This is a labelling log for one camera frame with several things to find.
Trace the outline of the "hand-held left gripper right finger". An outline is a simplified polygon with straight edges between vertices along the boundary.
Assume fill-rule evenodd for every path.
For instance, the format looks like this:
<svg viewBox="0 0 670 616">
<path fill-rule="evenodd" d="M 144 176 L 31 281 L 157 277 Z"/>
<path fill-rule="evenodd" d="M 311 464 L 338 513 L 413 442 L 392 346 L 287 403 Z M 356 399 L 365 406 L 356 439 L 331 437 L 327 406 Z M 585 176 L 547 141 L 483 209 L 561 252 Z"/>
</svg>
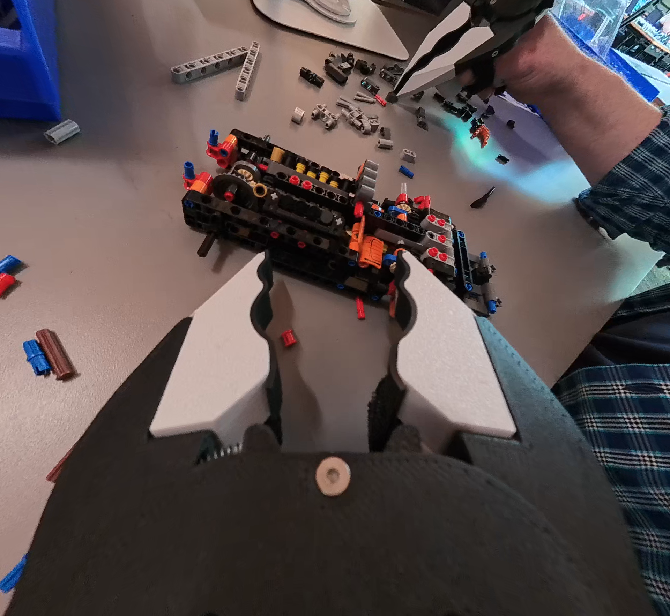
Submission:
<svg viewBox="0 0 670 616">
<path fill-rule="evenodd" d="M 397 256 L 395 287 L 398 419 L 418 429 L 428 452 L 444 452 L 458 433 L 513 438 L 516 424 L 473 311 L 408 252 Z"/>
</svg>

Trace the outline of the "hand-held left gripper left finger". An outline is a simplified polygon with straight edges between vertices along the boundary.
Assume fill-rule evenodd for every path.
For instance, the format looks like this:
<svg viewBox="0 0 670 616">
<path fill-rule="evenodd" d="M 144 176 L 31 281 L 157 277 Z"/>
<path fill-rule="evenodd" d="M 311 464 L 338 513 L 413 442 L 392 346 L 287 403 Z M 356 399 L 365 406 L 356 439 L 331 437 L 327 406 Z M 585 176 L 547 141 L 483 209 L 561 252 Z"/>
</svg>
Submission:
<svg viewBox="0 0 670 616">
<path fill-rule="evenodd" d="M 242 443 L 266 424 L 282 443 L 282 389 L 273 318 L 269 252 L 257 254 L 195 310 L 149 432 L 155 438 L 210 431 Z"/>
</svg>

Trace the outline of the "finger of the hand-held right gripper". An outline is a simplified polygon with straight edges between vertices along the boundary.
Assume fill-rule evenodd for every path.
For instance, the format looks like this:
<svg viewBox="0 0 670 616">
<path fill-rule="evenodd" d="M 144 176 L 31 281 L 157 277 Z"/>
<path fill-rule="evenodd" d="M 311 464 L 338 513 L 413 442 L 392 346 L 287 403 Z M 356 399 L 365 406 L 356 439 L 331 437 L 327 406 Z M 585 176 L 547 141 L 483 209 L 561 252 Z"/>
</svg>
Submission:
<svg viewBox="0 0 670 616">
<path fill-rule="evenodd" d="M 463 38 L 458 42 L 457 46 L 450 52 L 452 54 L 452 57 L 457 58 L 457 60 L 454 63 L 453 71 L 448 74 L 448 77 L 444 78 L 441 80 L 439 83 L 448 81 L 453 78 L 455 75 L 455 65 L 456 63 L 464 59 L 467 55 L 472 53 L 474 50 L 479 48 L 483 43 L 487 42 L 489 39 L 491 39 L 494 36 L 490 26 L 488 25 L 483 25 L 483 26 L 474 26 L 472 27 L 471 30 L 469 30 Z M 403 96 L 408 96 L 413 93 L 396 93 L 398 97 L 403 97 Z"/>
<path fill-rule="evenodd" d="M 457 60 L 450 52 L 471 29 L 471 4 L 461 2 L 424 38 L 393 93 L 414 93 L 448 77 Z"/>
</svg>

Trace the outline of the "pile of black lego pins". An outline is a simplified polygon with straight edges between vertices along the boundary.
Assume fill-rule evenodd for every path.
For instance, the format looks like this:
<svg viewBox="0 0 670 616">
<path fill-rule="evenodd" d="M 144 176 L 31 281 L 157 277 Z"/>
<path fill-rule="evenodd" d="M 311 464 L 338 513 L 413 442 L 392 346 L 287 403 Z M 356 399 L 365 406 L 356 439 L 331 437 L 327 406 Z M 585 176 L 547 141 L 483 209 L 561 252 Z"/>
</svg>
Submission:
<svg viewBox="0 0 670 616">
<path fill-rule="evenodd" d="M 476 162 L 494 160 L 506 165 L 521 156 L 523 149 L 516 134 L 516 122 L 505 118 L 500 107 L 486 102 L 476 103 L 461 93 L 450 98 L 434 92 L 432 99 L 440 107 L 443 122 L 453 136 L 455 149 L 464 158 Z M 469 130 L 475 123 L 483 123 L 490 130 L 489 143 L 484 149 L 481 149 L 477 139 L 470 139 Z"/>
</svg>

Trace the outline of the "pile of dark lego connectors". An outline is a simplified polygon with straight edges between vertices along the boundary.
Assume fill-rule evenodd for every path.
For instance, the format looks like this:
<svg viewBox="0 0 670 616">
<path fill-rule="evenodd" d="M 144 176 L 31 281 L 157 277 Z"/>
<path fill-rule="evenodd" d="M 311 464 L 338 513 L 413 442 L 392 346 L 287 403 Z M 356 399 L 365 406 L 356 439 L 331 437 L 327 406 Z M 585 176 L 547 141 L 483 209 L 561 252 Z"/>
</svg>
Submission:
<svg viewBox="0 0 670 616">
<path fill-rule="evenodd" d="M 376 71 L 376 64 L 371 63 L 362 59 L 356 59 L 354 54 L 349 52 L 348 54 L 335 54 L 331 53 L 324 61 L 323 71 L 326 76 L 328 76 L 334 83 L 338 85 L 347 85 L 348 78 L 354 71 L 360 72 L 360 75 L 363 76 L 363 79 L 360 81 L 360 87 L 362 90 L 356 92 L 353 100 L 351 101 L 354 106 L 359 104 L 373 104 L 376 101 L 374 100 L 374 94 L 379 94 L 379 86 L 376 82 L 371 80 L 371 76 L 374 76 Z M 379 71 L 379 77 L 390 85 L 396 85 L 400 76 L 404 72 L 404 68 L 397 63 L 383 65 Z M 324 79 L 313 72 L 311 69 L 306 67 L 301 67 L 299 70 L 299 77 L 302 78 L 307 83 L 314 85 L 317 88 L 321 88 L 325 83 Z M 428 124 L 426 119 L 425 110 L 422 107 L 419 107 L 415 110 L 415 118 L 417 122 L 417 127 L 422 130 L 428 130 Z"/>
</svg>

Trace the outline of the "partly built lego car model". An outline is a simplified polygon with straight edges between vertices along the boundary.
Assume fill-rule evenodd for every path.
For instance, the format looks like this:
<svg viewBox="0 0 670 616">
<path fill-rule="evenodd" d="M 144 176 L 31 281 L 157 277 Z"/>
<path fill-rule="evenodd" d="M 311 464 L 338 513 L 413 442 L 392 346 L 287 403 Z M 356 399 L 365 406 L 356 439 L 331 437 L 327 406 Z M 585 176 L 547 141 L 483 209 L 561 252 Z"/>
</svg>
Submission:
<svg viewBox="0 0 670 616">
<path fill-rule="evenodd" d="M 186 225 L 205 235 L 198 256 L 222 238 L 310 282 L 379 302 L 395 293 L 397 257 L 413 256 L 472 311 L 490 318 L 502 304 L 486 252 L 469 252 L 466 235 L 431 205 L 428 194 L 379 200 L 379 166 L 365 160 L 347 176 L 287 151 L 269 138 L 234 129 L 206 154 L 217 172 L 183 165 Z"/>
</svg>

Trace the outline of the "person's right forearm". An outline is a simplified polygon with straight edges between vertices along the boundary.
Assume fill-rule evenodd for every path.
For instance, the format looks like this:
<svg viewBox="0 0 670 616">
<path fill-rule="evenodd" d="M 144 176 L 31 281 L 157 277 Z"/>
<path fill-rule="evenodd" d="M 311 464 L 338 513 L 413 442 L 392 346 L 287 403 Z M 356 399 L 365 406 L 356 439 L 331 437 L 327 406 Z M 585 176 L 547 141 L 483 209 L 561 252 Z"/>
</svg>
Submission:
<svg viewBox="0 0 670 616">
<path fill-rule="evenodd" d="M 549 17 L 542 30 L 548 100 L 539 104 L 589 188 L 578 211 L 612 239 L 628 235 L 669 265 L 669 107 L 647 102 L 587 58 Z"/>
</svg>

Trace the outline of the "group of light grey lego pieces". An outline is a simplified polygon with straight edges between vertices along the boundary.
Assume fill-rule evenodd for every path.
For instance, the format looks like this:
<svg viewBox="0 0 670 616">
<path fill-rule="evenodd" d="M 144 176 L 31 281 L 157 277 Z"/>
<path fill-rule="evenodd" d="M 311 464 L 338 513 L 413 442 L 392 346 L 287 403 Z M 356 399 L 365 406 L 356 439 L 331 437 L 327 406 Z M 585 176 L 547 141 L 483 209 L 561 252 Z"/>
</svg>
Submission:
<svg viewBox="0 0 670 616">
<path fill-rule="evenodd" d="M 316 104 L 309 113 L 309 118 L 322 125 L 324 130 L 331 131 L 342 123 L 357 130 L 361 135 L 377 135 L 377 147 L 381 150 L 393 150 L 394 142 L 390 128 L 381 126 L 376 115 L 367 115 L 363 109 L 354 106 L 346 98 L 337 101 L 338 110 L 330 109 L 325 104 Z"/>
</svg>

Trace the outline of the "brown ridged lego connector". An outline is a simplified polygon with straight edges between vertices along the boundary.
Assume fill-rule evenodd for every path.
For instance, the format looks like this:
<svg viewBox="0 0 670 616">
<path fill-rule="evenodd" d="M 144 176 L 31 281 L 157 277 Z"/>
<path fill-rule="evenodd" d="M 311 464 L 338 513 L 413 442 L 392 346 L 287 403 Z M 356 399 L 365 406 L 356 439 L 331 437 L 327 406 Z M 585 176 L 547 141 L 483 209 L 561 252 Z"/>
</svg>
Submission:
<svg viewBox="0 0 670 616">
<path fill-rule="evenodd" d="M 69 380 L 78 374 L 56 332 L 47 328 L 40 329 L 36 332 L 36 339 L 57 380 Z"/>
</svg>

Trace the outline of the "long grey lego beam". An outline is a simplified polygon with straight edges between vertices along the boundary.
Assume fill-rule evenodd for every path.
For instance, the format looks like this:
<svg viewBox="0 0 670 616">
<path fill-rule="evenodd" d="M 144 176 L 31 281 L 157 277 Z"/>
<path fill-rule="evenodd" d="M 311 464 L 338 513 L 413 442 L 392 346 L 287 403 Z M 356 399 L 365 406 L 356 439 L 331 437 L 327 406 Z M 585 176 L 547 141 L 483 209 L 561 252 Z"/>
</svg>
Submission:
<svg viewBox="0 0 670 616">
<path fill-rule="evenodd" d="M 248 91 L 251 88 L 253 79 L 256 74 L 256 67 L 261 60 L 261 45 L 258 41 L 252 41 L 242 68 L 239 72 L 237 83 L 235 85 L 234 96 L 237 101 L 243 102 L 247 100 Z"/>
<path fill-rule="evenodd" d="M 208 57 L 189 60 L 171 68 L 171 80 L 174 84 L 182 85 L 220 74 L 242 66 L 247 55 L 248 48 L 240 46 Z"/>
</svg>

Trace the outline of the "grey ridged lego connector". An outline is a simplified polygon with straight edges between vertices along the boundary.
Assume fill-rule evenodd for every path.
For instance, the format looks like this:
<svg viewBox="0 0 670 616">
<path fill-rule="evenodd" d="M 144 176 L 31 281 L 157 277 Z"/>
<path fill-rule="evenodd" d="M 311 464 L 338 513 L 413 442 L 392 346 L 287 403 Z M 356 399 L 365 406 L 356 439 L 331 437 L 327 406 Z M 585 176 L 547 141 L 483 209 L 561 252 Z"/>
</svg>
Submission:
<svg viewBox="0 0 670 616">
<path fill-rule="evenodd" d="M 74 138 L 81 132 L 79 125 L 72 119 L 66 119 L 44 131 L 44 138 L 55 146 Z"/>
</svg>

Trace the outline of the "person's right hand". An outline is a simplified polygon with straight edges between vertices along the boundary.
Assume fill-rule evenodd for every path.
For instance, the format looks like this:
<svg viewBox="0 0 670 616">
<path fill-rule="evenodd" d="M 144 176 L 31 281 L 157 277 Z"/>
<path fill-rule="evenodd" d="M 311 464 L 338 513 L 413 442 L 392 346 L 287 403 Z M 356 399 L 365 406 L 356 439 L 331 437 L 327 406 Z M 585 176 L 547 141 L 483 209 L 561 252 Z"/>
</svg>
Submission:
<svg viewBox="0 0 670 616">
<path fill-rule="evenodd" d="M 556 22 L 545 15 L 509 51 L 494 59 L 490 85 L 474 87 L 476 78 L 470 70 L 461 73 L 459 81 L 469 94 L 482 100 L 502 90 L 517 101 L 534 104 L 549 91 L 556 69 L 553 46 L 561 44 L 563 38 Z"/>
</svg>

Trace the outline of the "clear plastic bag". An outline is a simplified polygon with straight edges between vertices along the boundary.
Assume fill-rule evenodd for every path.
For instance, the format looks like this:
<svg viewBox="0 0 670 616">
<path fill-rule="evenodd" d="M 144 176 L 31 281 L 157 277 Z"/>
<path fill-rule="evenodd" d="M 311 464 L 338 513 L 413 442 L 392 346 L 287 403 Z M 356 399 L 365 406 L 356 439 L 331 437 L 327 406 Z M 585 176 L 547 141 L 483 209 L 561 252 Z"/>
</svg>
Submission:
<svg viewBox="0 0 670 616">
<path fill-rule="evenodd" d="M 630 0 L 556 0 L 551 14 L 577 44 L 606 59 Z"/>
</svg>

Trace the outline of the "blue storage bin with tag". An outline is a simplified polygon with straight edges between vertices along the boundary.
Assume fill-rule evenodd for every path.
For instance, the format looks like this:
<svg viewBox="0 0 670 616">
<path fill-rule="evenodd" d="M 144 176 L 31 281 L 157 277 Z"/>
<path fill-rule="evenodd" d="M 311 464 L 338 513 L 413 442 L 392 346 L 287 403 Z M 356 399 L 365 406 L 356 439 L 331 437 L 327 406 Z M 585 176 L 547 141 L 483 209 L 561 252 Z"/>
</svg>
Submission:
<svg viewBox="0 0 670 616">
<path fill-rule="evenodd" d="M 1 118 L 60 119 L 55 0 L 1 0 Z"/>
</svg>

